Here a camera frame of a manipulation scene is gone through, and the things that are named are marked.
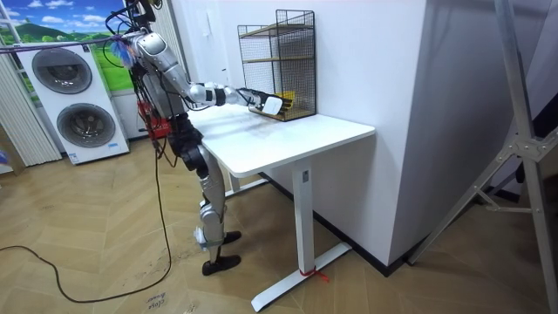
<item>metal shelf organizer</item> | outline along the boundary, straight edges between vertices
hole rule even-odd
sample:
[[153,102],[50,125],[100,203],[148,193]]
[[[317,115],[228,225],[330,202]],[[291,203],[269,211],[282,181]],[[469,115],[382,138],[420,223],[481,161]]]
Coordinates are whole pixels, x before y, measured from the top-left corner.
[[247,88],[293,100],[281,121],[316,114],[316,29],[314,12],[277,10],[276,24],[239,25],[244,83]]

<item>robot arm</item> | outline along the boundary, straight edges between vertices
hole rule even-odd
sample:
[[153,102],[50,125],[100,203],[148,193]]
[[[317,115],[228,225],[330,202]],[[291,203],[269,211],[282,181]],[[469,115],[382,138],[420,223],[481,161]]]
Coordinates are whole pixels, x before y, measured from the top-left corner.
[[187,79],[187,74],[178,63],[171,48],[157,33],[148,33],[133,39],[133,49],[143,59],[144,63],[153,66],[161,77],[174,88],[186,101],[201,106],[222,106],[237,104],[254,106],[256,109],[268,113],[278,114],[291,105],[291,100],[275,95],[250,90],[235,89],[230,86],[215,85],[213,83],[197,84]]

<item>poster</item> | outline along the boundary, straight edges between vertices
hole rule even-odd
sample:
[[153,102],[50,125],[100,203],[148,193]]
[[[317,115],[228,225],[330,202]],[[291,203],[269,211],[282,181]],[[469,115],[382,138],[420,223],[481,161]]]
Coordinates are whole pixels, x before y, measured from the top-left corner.
[[[105,27],[105,19],[112,11],[123,8],[121,0],[1,0],[17,33],[24,43],[68,42],[108,38],[112,33]],[[109,26],[116,31],[127,30],[125,24],[114,18]],[[10,31],[0,28],[5,44],[14,44]],[[92,45],[92,51],[105,75],[111,91],[133,88],[128,70],[111,65],[103,55],[103,45]],[[105,48],[106,56],[119,65],[110,53],[110,43]]]

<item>white curtain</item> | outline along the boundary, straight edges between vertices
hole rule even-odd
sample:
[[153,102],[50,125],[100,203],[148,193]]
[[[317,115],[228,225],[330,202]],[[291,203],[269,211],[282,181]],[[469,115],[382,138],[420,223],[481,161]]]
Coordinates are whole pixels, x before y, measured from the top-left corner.
[[25,166],[62,159],[8,55],[0,55],[0,123]]
[[151,28],[153,31],[159,33],[165,41],[167,41],[167,44],[173,49],[180,65],[186,69],[186,65],[184,65],[184,58],[182,56],[182,49],[180,47],[180,40],[176,34],[173,16],[170,11],[171,5],[170,0],[163,0],[163,7],[160,10],[153,8],[157,21],[151,25]]

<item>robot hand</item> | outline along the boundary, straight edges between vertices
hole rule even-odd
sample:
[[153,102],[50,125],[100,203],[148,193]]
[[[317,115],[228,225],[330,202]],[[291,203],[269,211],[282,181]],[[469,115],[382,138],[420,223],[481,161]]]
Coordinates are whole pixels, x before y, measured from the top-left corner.
[[238,89],[239,93],[246,93],[254,95],[260,102],[253,104],[254,108],[267,114],[278,114],[285,113],[293,106],[293,101],[291,99],[285,99],[276,95],[271,95],[266,92],[255,91],[248,88]]

